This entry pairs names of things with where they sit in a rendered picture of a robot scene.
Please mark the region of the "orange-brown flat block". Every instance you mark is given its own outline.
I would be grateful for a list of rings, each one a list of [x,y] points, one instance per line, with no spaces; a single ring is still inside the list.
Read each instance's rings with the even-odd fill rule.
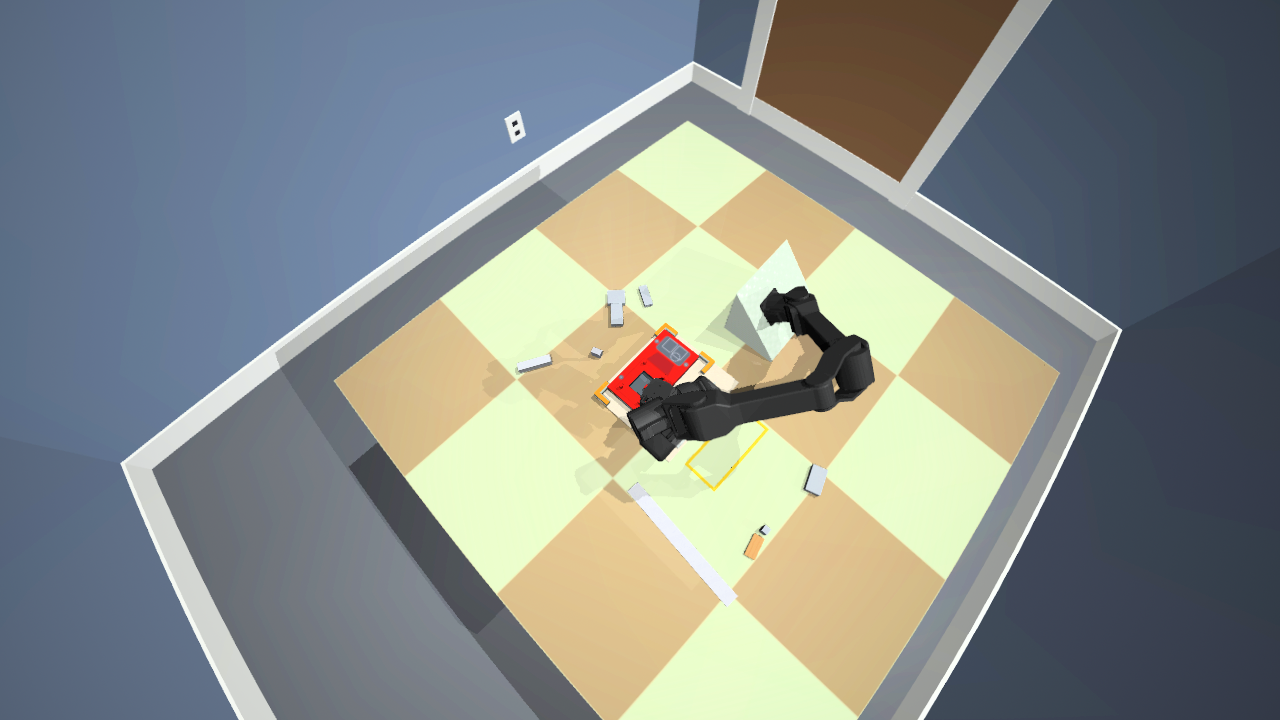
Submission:
[[[744,555],[748,556],[748,559],[750,557],[750,559],[755,560],[756,555],[762,550],[762,544],[763,544],[764,541],[765,541],[765,538],[763,538],[763,537],[756,536],[755,533],[753,533],[751,541],[748,543],[748,547],[746,547]]]

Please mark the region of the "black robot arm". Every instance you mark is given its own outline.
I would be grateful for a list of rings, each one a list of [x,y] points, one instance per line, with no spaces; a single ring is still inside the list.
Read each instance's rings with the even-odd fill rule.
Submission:
[[[705,377],[675,387],[654,378],[643,389],[640,406],[626,413],[640,442],[667,429],[676,439],[708,442],[744,423],[813,410],[826,413],[838,402],[858,398],[876,380],[868,341],[844,336],[822,315],[815,293],[808,293],[805,284],[787,293],[771,290],[760,307],[771,325],[790,322],[796,336],[812,337],[824,352],[817,369],[803,380],[735,395],[712,389]]]

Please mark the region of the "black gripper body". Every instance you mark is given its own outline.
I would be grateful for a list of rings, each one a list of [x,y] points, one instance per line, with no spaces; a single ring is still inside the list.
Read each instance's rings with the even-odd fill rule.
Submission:
[[[699,375],[696,380],[704,377],[705,375]],[[707,382],[709,383],[712,389],[721,389],[708,378]],[[673,452],[675,450],[673,445],[676,443],[676,441],[677,439],[675,438],[673,430],[667,429],[663,430],[660,434],[652,437],[650,439],[646,439],[644,442],[639,441],[639,445],[641,445],[643,448],[645,448],[646,452],[652,455],[652,457],[655,457],[658,461],[664,461],[664,459]]]

